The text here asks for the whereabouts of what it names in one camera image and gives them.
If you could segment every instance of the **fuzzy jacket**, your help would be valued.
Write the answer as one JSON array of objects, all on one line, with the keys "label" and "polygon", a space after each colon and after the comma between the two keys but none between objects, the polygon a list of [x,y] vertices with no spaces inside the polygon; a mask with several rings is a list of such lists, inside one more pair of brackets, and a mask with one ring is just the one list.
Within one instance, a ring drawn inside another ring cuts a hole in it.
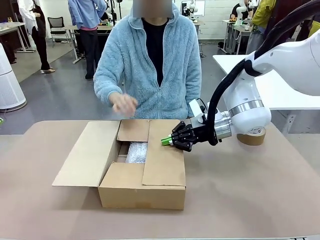
[{"label": "fuzzy jacket", "polygon": [[192,117],[189,102],[200,97],[201,59],[196,27],[172,4],[172,17],[163,34],[163,81],[146,47],[147,35],[141,18],[131,14],[112,29],[96,73],[94,91],[103,103],[113,92],[138,101],[137,119],[186,119]]}]

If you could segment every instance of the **roll of packing tape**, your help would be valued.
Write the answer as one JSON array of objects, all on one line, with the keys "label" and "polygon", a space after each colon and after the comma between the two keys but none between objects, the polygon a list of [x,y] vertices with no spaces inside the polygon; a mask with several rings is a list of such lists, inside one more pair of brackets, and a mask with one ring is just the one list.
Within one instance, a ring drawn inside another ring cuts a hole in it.
[{"label": "roll of packing tape", "polygon": [[248,134],[237,134],[236,138],[243,144],[249,146],[260,146],[264,143],[266,136],[266,129],[257,128],[254,129],[251,133]]}]

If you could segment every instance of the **bubble wrap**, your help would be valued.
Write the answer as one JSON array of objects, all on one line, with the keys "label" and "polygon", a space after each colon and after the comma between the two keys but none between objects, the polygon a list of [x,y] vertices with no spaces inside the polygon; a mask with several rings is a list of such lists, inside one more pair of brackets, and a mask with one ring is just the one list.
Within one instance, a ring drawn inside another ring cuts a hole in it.
[{"label": "bubble wrap", "polygon": [[147,157],[147,142],[131,142],[128,156],[126,157],[126,164],[144,164]]}]

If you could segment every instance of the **cardboard box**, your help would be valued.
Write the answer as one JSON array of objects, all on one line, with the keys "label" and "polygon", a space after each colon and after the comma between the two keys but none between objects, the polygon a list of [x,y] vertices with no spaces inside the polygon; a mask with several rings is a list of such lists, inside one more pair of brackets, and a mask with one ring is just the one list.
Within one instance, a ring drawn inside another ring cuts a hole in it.
[{"label": "cardboard box", "polygon": [[[161,139],[178,120],[90,121],[53,186],[98,187],[104,208],[183,210],[184,154]],[[129,142],[148,142],[145,163],[125,163]]]}]

